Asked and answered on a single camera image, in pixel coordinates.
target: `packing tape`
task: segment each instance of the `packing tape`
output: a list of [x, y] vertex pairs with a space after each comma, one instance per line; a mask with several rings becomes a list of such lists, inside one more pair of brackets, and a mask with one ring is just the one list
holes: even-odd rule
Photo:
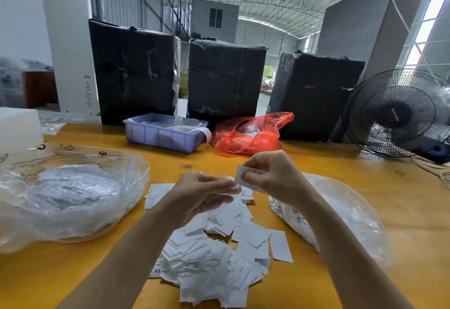
[[190, 130], [189, 132], [193, 132], [193, 131], [203, 132], [206, 136], [206, 144], [209, 144], [209, 142], [211, 142], [211, 137], [212, 137], [211, 131], [207, 127], [198, 127], [197, 129]]

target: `forearm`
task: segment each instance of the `forearm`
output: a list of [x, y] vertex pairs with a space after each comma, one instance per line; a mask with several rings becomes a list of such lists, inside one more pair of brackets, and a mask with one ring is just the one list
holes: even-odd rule
[[156, 204], [57, 308], [131, 308], [173, 231], [170, 208]]
[[294, 207], [308, 221], [345, 309], [413, 308], [331, 206], [308, 185]]

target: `hand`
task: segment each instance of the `hand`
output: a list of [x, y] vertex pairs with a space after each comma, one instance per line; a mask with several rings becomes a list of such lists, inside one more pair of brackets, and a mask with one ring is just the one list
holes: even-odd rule
[[186, 226], [199, 213], [233, 202], [234, 198], [228, 194], [239, 194], [241, 191], [241, 187], [233, 180], [201, 172], [187, 172], [158, 205], [170, 208], [174, 215], [175, 229], [178, 229]]
[[306, 190], [311, 189], [311, 184], [283, 150], [256, 153], [244, 165], [268, 173], [256, 175], [245, 172], [241, 176], [242, 180], [264, 190], [284, 204], [298, 207], [301, 195], [310, 193]]

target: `white pillar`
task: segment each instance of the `white pillar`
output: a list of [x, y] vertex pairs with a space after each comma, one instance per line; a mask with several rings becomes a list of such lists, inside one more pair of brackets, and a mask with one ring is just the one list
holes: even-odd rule
[[61, 112], [100, 113], [88, 19], [90, 0], [43, 0]]

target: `pile of paper labels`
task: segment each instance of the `pile of paper labels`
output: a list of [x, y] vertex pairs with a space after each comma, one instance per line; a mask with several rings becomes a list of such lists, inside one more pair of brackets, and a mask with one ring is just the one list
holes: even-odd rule
[[[151, 208], [173, 187], [152, 184], [145, 196]], [[185, 227], [173, 232], [149, 278], [163, 278], [180, 287], [180, 302], [193, 305], [218, 299], [225, 308], [246, 306], [248, 287], [269, 271], [269, 239], [274, 259], [293, 262], [284, 231], [267, 230], [250, 221], [246, 203], [253, 191], [243, 187], [231, 204], [196, 215]], [[207, 233], [224, 237], [233, 232], [238, 248]]]

